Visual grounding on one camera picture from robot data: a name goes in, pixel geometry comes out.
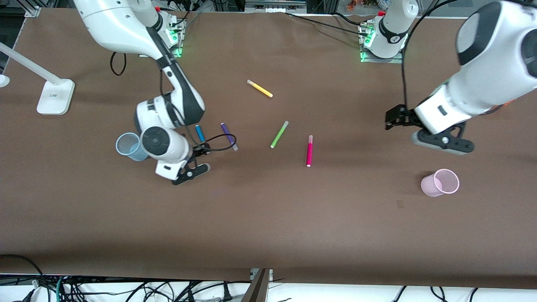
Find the purple marker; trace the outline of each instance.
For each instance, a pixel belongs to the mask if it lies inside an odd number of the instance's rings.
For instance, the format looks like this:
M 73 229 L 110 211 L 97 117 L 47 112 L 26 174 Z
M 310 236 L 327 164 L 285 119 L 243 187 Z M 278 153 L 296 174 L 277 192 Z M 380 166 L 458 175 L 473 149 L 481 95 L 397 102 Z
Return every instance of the purple marker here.
M 228 130 L 227 126 L 224 123 L 221 123 L 220 127 L 222 127 L 222 131 L 224 131 L 225 134 L 229 134 L 229 130 Z M 235 142 L 233 140 L 233 136 L 226 135 L 226 137 L 228 138 L 229 143 L 234 143 Z M 233 145 L 233 150 L 238 151 L 237 144 Z

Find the cup rim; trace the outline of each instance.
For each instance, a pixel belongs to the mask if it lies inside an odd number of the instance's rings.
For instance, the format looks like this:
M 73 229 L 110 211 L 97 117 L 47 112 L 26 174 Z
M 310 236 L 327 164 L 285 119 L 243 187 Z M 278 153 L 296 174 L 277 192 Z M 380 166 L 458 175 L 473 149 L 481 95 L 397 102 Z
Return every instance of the cup rim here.
M 134 149 L 134 151 L 130 152 L 130 153 L 122 153 L 122 152 L 119 152 L 118 150 L 118 143 L 119 143 L 119 140 L 125 136 L 125 135 L 134 135 L 138 141 L 137 145 L 136 145 L 136 148 Z M 118 139 L 115 141 L 115 150 L 121 154 L 121 155 L 124 155 L 124 156 L 129 156 L 129 155 L 133 155 L 134 153 L 136 153 L 136 151 L 138 150 L 138 148 L 140 147 L 140 137 L 138 136 L 138 134 L 134 133 L 134 132 L 126 132 L 126 133 L 123 133 L 122 135 L 120 135 L 118 137 Z
M 453 176 L 455 176 L 455 179 L 457 179 L 457 188 L 455 188 L 455 190 L 453 190 L 452 192 L 447 192 L 447 191 L 442 190 L 441 188 L 439 188 L 439 187 L 436 185 L 436 183 L 434 182 L 434 180 L 435 180 L 435 179 L 438 179 L 438 178 L 436 177 L 436 175 L 437 175 L 438 172 L 440 172 L 440 171 L 448 171 L 448 172 L 450 172 L 451 174 L 453 174 Z M 440 169 L 440 170 L 436 171 L 436 172 L 433 174 L 433 184 L 434 184 L 434 186 L 435 186 L 440 192 L 442 192 L 442 193 L 444 193 L 444 194 L 453 194 L 453 193 L 455 193 L 455 192 L 457 192 L 457 191 L 459 190 L 459 186 L 460 186 L 461 182 L 459 181 L 459 177 L 457 176 L 457 174 L 456 174 L 455 172 L 453 172 L 453 171 L 451 171 L 451 170 L 449 170 L 449 169 Z

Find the white floor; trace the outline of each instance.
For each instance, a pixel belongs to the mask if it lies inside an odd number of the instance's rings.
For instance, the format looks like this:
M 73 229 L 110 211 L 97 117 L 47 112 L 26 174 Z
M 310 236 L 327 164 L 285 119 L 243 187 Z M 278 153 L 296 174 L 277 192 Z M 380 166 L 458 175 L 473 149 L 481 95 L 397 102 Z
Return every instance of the white floor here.
M 194 288 L 203 288 L 207 285 L 219 282 L 203 282 Z M 152 283 L 152 286 L 158 286 L 161 283 Z M 171 283 L 175 294 L 179 293 L 188 283 L 173 282 Z M 383 285 L 332 285 L 332 284 L 298 284 L 298 283 L 271 283 L 268 291 L 267 302 L 279 302 L 291 298 L 289 302 L 392 302 L 401 289 L 400 286 L 383 286 Z M 81 285 L 83 292 L 125 292 L 135 289 L 140 283 L 95 283 Z M 246 292 L 248 284 L 229 284 L 229 291 L 232 296 L 240 296 Z M 7 285 L 0 287 L 0 302 L 14 302 L 24 299 L 26 294 L 33 289 L 31 285 Z M 168 286 L 161 289 L 163 293 L 171 296 L 171 290 Z M 471 288 L 464 287 L 444 287 L 446 300 L 449 302 L 468 302 Z M 129 293 L 108 296 L 92 295 L 86 296 L 88 302 L 125 302 Z M 143 300 L 143 290 L 137 292 L 130 302 L 141 302 Z M 223 297 L 221 286 L 200 292 L 195 295 L 196 300 L 209 300 L 212 298 Z M 51 301 L 56 297 L 51 294 Z M 537 290 L 510 290 L 510 289 L 479 289 L 473 302 L 536 302 Z M 35 291 L 32 302 L 47 302 L 46 291 L 40 288 Z M 167 302 L 165 297 L 156 295 L 148 302 Z M 433 296 L 429 287 L 409 286 L 403 292 L 399 302 L 440 302 Z

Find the green marker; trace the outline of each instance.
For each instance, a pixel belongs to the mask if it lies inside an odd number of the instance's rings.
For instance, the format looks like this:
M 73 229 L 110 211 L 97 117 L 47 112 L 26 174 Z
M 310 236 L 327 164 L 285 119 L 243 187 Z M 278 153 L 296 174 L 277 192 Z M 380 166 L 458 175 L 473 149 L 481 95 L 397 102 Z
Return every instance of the green marker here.
M 270 147 L 271 147 L 271 148 L 276 147 L 276 144 L 278 143 L 278 140 L 280 140 L 281 135 L 284 133 L 285 128 L 287 128 L 287 125 L 289 125 L 289 122 L 288 122 L 288 121 L 285 121 L 284 125 L 283 125 L 283 126 L 281 127 L 281 129 L 280 129 L 280 132 L 278 132 L 278 135 L 276 135 L 276 137 L 275 137 L 274 140 L 272 141 L 272 144 L 270 144 Z

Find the pink marker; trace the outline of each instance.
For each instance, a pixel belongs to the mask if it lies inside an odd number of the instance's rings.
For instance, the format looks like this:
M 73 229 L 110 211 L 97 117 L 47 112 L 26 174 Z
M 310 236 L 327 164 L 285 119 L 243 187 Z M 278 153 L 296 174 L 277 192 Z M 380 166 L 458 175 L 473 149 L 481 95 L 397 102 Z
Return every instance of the pink marker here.
M 306 167 L 311 167 L 311 152 L 313 151 L 313 135 L 308 139 L 308 156 L 306 157 Z

